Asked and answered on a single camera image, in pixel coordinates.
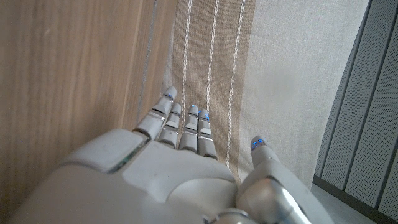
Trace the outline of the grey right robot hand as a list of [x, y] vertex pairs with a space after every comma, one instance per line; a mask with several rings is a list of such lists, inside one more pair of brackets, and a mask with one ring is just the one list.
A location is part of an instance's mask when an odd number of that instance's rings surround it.
[[11, 223], [331, 223], [322, 204], [260, 136], [238, 184], [217, 158], [209, 114], [179, 124], [168, 88], [131, 131], [114, 129], [69, 154]]

